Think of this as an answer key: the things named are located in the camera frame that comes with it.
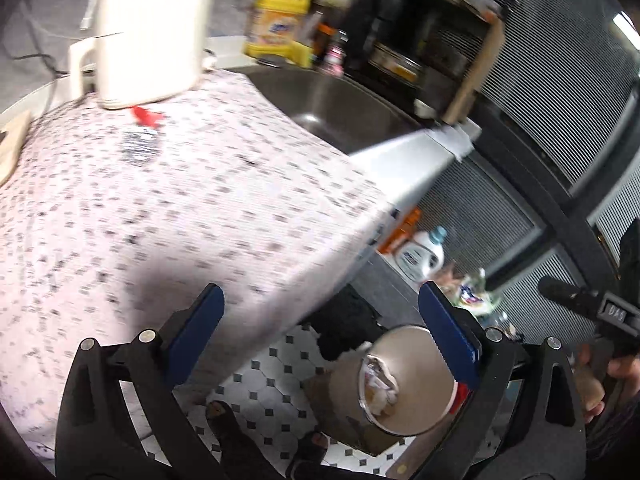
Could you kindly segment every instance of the white detergent bottle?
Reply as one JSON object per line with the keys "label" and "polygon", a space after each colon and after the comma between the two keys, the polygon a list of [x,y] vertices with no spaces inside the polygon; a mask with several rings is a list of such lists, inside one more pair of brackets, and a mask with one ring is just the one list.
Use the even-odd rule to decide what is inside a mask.
{"label": "white detergent bottle", "polygon": [[396,264],[411,280],[422,283],[442,268],[442,243],[447,231],[437,226],[433,231],[418,231],[396,253]]}

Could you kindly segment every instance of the yellow cleaner jug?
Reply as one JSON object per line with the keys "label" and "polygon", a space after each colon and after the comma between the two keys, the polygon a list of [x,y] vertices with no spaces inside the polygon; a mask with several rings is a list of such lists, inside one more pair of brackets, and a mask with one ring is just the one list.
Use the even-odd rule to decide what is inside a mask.
{"label": "yellow cleaner jug", "polygon": [[300,21],[311,0],[257,0],[248,23],[244,53],[252,57],[287,57]]}

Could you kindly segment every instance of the silver screw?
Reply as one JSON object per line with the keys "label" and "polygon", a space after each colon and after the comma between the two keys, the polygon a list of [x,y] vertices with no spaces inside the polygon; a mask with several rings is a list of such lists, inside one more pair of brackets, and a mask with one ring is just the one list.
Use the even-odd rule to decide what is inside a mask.
{"label": "silver screw", "polygon": [[151,343],[156,338],[156,332],[153,330],[143,330],[140,332],[138,339],[141,343]]}
{"label": "silver screw", "polygon": [[88,337],[87,339],[83,339],[80,343],[80,348],[82,350],[91,350],[94,347],[94,339],[92,337]]}
{"label": "silver screw", "polygon": [[562,348],[562,343],[557,337],[548,337],[546,338],[546,344],[551,346],[554,350],[559,350]]}
{"label": "silver screw", "polygon": [[487,328],[484,331],[484,335],[489,341],[493,341],[494,343],[499,343],[502,341],[502,332],[500,332],[497,328]]}

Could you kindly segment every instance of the countertop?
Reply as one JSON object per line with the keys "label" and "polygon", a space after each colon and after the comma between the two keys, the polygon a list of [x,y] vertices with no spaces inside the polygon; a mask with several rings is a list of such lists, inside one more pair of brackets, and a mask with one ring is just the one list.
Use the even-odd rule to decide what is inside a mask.
{"label": "countertop", "polygon": [[[46,91],[0,121],[37,115]],[[130,111],[90,94],[34,122],[2,188],[0,402],[31,440],[52,442],[83,338],[127,342],[217,283],[226,313],[182,388],[204,394],[330,297],[390,221],[346,155],[242,75],[217,70],[149,108],[166,116],[151,163],[123,160]]]}

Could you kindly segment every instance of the sink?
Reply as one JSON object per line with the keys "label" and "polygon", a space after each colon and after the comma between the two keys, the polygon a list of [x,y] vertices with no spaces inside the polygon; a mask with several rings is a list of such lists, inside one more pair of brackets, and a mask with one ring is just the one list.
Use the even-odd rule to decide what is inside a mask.
{"label": "sink", "polygon": [[412,118],[347,78],[299,68],[236,69],[287,117],[350,155],[417,130]]}

